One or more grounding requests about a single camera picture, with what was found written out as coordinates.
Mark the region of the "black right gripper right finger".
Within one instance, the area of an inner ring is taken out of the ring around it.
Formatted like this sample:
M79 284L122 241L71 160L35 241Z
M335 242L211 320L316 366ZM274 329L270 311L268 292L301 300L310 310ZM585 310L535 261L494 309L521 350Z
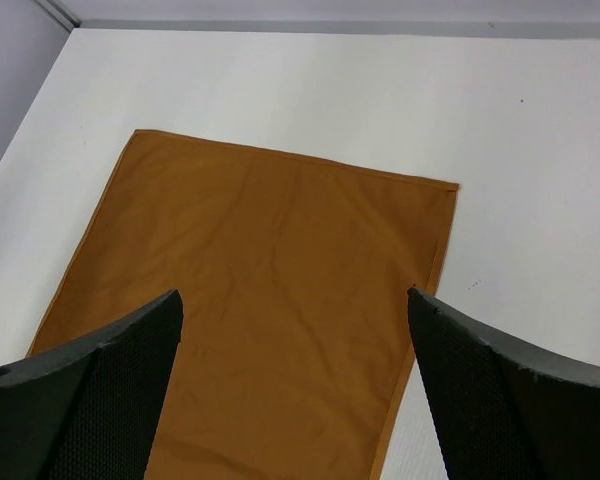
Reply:
M408 321L451 479L600 479L600 367L412 287Z

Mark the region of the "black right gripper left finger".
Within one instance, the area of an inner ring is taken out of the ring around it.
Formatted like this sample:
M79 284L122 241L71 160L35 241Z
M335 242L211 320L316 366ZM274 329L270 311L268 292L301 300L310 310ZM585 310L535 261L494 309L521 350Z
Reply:
M170 290L0 366L0 479L141 479L183 324Z

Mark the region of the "orange-brown cloth napkin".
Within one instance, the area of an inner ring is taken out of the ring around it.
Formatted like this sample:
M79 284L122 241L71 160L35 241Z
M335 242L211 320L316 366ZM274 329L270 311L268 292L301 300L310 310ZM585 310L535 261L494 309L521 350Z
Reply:
M150 479L376 479L458 185L138 130L31 345L169 289L182 338Z

